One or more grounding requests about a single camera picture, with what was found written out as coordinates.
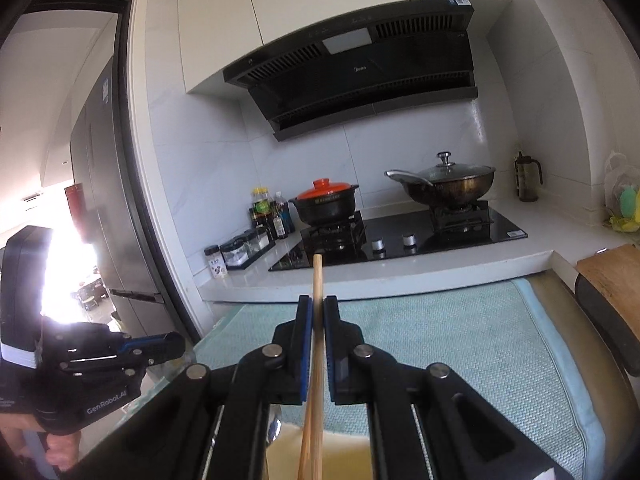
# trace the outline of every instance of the refrigerator door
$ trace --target refrigerator door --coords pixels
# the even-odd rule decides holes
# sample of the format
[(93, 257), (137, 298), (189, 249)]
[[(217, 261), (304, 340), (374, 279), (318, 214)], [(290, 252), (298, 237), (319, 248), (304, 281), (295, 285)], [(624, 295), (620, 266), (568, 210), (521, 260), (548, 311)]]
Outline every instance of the refrigerator door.
[(98, 268), (107, 289), (137, 292), (143, 299), (111, 294), (127, 331), (132, 336), (177, 331), (188, 338), (184, 325), (163, 286), (158, 271), (145, 257), (134, 227), (135, 204), (127, 200), (124, 154), (116, 141), (113, 119), (113, 59), (103, 69), (71, 138), (74, 181), (82, 184), (86, 203), (88, 242), (94, 245)]

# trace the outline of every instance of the kettle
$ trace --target kettle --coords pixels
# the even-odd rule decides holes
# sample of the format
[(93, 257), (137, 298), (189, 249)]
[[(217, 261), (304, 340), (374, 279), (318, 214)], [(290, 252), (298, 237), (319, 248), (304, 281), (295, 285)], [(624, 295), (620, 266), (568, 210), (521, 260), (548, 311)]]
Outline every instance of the kettle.
[(516, 192), (518, 193), (518, 198), (522, 202), (535, 202), (538, 199), (537, 180), (542, 185), (542, 167), (540, 163), (535, 158), (518, 152), (514, 164), (516, 167)]

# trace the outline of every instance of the tile wall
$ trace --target tile wall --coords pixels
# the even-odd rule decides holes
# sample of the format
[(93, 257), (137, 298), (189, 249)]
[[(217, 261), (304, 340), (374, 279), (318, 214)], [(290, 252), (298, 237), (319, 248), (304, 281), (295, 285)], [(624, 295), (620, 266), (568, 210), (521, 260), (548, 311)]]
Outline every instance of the tile wall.
[(206, 268), (205, 247), (248, 228), (258, 176), (238, 102), (185, 93), (177, 0), (149, 1), (146, 82), (154, 144), (180, 243), (198, 274)]
[(410, 202), (385, 170), (425, 170), (448, 150), (452, 160), (497, 168), (494, 196), (511, 192), (516, 127), (498, 65), (484, 38), (472, 39), (478, 99), (426, 105), (350, 121), (278, 142), (251, 99), (242, 116), (260, 183), (286, 198), (317, 178), (359, 184), (359, 208)]
[(640, 60), (601, 0), (512, 0), (488, 35), (522, 146), (572, 216), (605, 216), (604, 166), (640, 166)]

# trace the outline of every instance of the wooden cutting board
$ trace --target wooden cutting board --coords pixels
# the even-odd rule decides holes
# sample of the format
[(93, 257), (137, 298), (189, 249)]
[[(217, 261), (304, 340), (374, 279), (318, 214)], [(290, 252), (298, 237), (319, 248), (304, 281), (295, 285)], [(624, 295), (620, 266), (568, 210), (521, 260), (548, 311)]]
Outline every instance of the wooden cutting board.
[(640, 250), (632, 244), (580, 260), (576, 269), (640, 340)]

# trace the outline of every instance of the blue towel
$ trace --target blue towel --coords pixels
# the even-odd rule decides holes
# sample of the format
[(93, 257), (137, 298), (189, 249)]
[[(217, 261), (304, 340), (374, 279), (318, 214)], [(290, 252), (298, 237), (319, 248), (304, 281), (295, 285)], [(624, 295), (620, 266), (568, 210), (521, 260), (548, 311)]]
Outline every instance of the blue towel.
[[(274, 327), (293, 319), (295, 309), (235, 307), (198, 343), (198, 361), (211, 368), (237, 363), (270, 342)], [(398, 362), (449, 364), (575, 479), (602, 478), (604, 432), (571, 354), (526, 280), (344, 301), (340, 315)], [(335, 406), (327, 390), (324, 399), (326, 430), (368, 434), (363, 406)], [(301, 425), (303, 408), (283, 406), (283, 418)]]

